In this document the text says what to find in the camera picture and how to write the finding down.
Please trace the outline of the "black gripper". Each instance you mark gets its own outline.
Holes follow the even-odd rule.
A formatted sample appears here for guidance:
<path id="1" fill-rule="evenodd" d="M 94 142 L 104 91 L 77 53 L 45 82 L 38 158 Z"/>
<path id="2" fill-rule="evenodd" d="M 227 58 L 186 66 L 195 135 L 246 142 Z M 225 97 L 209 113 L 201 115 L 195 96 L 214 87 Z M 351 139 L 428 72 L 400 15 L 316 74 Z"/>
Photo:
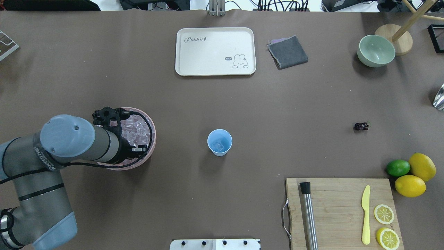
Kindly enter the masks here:
<path id="1" fill-rule="evenodd" d="M 123 163 L 125 160 L 131 160 L 131 163 L 127 164 L 135 164 L 146 156 L 146 144 L 133 146 L 124 137 L 118 138 L 119 148 L 116 154 L 116 164 Z"/>

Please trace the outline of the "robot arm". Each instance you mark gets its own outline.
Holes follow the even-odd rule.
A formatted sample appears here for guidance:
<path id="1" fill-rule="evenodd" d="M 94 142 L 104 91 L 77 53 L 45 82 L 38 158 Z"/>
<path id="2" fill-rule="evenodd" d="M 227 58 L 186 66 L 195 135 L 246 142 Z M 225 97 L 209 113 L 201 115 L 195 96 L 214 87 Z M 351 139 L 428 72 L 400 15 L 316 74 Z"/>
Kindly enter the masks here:
<path id="1" fill-rule="evenodd" d="M 77 234 L 75 213 L 60 174 L 68 166 L 122 168 L 126 159 L 141 161 L 148 144 L 133 146 L 121 136 L 120 118 L 94 123 L 72 115 L 57 115 L 35 134 L 1 145 L 1 183 L 13 181 L 19 206 L 1 210 L 1 249 L 52 250 Z"/>

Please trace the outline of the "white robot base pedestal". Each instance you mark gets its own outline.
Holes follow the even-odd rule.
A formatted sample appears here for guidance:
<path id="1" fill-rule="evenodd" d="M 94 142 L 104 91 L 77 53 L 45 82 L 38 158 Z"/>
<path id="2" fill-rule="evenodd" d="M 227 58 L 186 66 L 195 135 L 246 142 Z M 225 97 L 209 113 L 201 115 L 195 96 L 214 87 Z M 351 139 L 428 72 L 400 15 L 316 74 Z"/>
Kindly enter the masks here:
<path id="1" fill-rule="evenodd" d="M 259 239 L 176 239 L 170 250 L 261 250 Z"/>

